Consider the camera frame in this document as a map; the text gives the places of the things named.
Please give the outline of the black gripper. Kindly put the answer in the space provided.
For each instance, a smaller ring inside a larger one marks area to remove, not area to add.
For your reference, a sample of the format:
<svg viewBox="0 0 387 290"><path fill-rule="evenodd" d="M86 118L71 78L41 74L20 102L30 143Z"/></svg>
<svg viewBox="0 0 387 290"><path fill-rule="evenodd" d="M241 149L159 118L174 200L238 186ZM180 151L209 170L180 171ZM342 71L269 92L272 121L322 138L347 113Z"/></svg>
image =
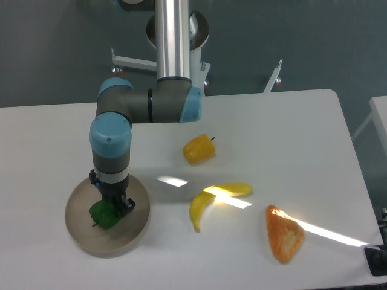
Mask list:
<svg viewBox="0 0 387 290"><path fill-rule="evenodd" d="M135 208L135 202L126 197L126 189L129 185L129 175L119 182L108 183L100 180L92 169L89 173L90 183L101 193L103 205L114 205L117 201L117 211L120 217L125 217Z"/></svg>

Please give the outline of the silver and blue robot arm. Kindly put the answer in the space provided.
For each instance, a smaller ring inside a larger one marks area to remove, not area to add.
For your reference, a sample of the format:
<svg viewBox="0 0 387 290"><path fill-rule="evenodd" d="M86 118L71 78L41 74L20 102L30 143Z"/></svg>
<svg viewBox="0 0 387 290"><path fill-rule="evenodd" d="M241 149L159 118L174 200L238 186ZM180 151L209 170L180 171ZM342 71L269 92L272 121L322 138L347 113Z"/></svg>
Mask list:
<svg viewBox="0 0 387 290"><path fill-rule="evenodd" d="M189 1L155 2L157 86L138 91L119 77L104 81L89 132L91 183L117 216L135 207L126 195L134 123L185 123L201 117L201 90L190 73Z"/></svg>

